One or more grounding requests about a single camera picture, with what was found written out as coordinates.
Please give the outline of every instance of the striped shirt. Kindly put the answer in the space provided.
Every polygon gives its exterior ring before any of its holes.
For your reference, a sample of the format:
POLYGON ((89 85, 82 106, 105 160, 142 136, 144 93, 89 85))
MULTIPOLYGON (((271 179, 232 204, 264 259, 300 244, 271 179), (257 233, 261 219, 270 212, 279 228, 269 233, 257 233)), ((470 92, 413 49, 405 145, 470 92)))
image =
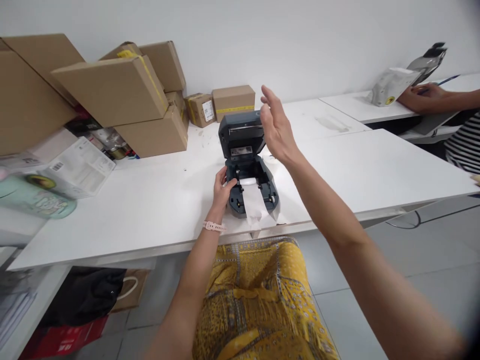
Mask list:
POLYGON ((445 155, 456 167, 480 174, 480 111, 445 141, 445 155))

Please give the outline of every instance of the pen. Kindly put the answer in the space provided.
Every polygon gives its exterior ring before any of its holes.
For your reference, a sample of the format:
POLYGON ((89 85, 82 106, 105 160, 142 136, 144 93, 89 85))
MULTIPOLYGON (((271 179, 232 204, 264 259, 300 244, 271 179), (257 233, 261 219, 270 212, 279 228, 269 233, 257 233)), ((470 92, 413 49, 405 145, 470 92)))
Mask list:
MULTIPOLYGON (((445 84, 446 82, 449 82, 450 80, 456 79, 456 78, 458 78, 459 76, 460 76, 460 75, 455 75, 455 76, 449 77, 447 80, 440 81, 437 85, 440 86, 440 85, 442 85, 442 84, 445 84)), ((425 90, 419 91, 419 92, 417 93, 417 95, 423 95, 423 94, 425 94, 427 91, 428 91, 428 89, 426 88, 425 90)))

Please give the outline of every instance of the red bag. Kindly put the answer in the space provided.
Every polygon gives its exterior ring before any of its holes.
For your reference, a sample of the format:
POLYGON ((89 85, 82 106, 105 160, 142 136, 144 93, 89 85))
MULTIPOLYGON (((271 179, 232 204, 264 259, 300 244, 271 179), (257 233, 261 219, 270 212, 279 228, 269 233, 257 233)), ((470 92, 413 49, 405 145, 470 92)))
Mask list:
POLYGON ((23 349, 19 360, 68 355, 102 336, 108 316, 86 325, 37 328, 23 349))

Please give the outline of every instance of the hand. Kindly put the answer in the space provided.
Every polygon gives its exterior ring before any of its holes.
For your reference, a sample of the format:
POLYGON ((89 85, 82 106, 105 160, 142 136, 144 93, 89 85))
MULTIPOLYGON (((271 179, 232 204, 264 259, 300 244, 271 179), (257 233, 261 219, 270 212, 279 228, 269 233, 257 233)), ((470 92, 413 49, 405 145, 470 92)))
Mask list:
POLYGON ((428 84, 417 85, 411 89, 412 93, 420 95, 419 93, 424 92, 421 96, 428 98, 441 99, 450 95, 449 91, 443 90, 434 82, 429 82, 428 84))
POLYGON ((281 163, 296 161, 301 152, 295 143, 290 121, 285 115, 280 99, 263 85, 260 111, 261 124, 265 133, 265 142, 271 154, 281 163))
POLYGON ((403 94, 398 97, 398 102, 417 114, 424 115, 435 113, 435 109, 442 101, 442 98, 435 96, 425 96, 430 91, 426 92, 425 95, 418 95, 417 92, 418 87, 407 88, 403 92, 403 94))
POLYGON ((228 183, 226 178, 227 167, 224 166, 215 175, 215 184, 213 185, 213 203, 210 212, 223 217, 225 208, 230 199, 230 190, 237 184, 237 179, 233 178, 228 183))

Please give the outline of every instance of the label printer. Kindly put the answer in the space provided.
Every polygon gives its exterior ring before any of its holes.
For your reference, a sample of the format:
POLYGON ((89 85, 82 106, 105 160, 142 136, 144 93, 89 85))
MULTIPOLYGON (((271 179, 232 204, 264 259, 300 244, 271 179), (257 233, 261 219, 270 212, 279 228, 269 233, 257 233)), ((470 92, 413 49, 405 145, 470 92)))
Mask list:
POLYGON ((225 115, 218 129, 221 149, 225 157, 226 181, 236 178, 237 184, 230 191, 229 206, 234 216, 246 218, 240 180, 255 178, 270 214, 279 204, 272 173, 265 166, 259 153, 265 146, 264 128, 260 111, 225 115))

